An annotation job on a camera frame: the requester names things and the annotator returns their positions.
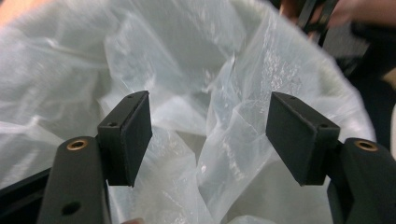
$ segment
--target white plastic bag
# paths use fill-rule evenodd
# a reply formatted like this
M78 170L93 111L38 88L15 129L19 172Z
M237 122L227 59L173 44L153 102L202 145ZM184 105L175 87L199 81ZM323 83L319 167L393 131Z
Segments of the white plastic bag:
M300 188L265 136L271 91L340 140L373 139L333 61L252 0L55 1L2 28L0 49L0 188L150 92L154 135L135 188L109 189L115 223L331 223L326 187Z

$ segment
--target black mechanical part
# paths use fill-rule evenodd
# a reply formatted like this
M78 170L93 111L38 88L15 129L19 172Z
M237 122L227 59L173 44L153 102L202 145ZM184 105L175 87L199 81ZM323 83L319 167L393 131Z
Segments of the black mechanical part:
M98 127L104 138L68 140L51 169L1 189L0 223L109 223L106 179L134 183L152 136L148 96L141 91L125 97L102 122L108 127ZM116 173L114 162L130 173Z
M58 147L37 223L110 223L95 138L81 136Z
M303 101L273 92L266 134L300 185L323 185L326 151L338 143L340 128Z
M50 169L0 190L0 223L36 223Z
M128 95L98 126L99 147L109 156L108 185L133 186L152 136L149 92Z
M386 148L368 140L337 142L337 126L320 133L323 118L317 113L293 96L273 92L266 132L294 178L315 184L309 174L329 176L336 224L396 223L396 161Z
M396 223L396 162L389 151L349 138L340 160L354 200L346 223Z

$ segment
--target screw hole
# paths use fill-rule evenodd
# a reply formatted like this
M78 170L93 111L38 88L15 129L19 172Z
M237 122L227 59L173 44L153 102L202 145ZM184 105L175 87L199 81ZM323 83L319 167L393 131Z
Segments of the screw hole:
M67 149L69 150L79 150L82 149L84 147L86 147L88 145L87 140L85 139L78 139L74 142L69 143L69 145L67 145Z
M109 122L107 125L110 127L115 127L117 126L117 122Z
M361 147L368 147L368 148L374 148L372 145L367 144L367 143L364 143L364 142L360 142L360 143L359 143L359 146L361 146Z
M366 141L356 141L355 145L363 150L366 151L377 151L378 147L376 147L376 145L370 143L370 142L366 142Z
M79 208L81 207L81 204L79 202L72 202L64 206L62 209L62 215L63 216L71 216L75 214Z

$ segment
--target brass insert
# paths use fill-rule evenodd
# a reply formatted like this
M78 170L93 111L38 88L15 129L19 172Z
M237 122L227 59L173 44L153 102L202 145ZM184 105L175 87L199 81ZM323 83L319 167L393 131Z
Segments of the brass insert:
M378 147L371 142L367 141L356 141L355 145L366 151L378 151Z
M67 149L75 151L75 150L80 150L83 149L88 145L88 141L85 139L78 139L76 141L73 141L67 145Z

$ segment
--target translucent plastic sheet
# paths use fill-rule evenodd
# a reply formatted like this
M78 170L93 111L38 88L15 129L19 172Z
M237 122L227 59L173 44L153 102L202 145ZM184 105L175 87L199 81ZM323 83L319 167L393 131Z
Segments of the translucent plastic sheet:
M255 1L55 1L0 30L0 188L50 167L147 90L154 135L115 223L331 223L326 187L300 188L265 136L271 91L373 139L332 59Z

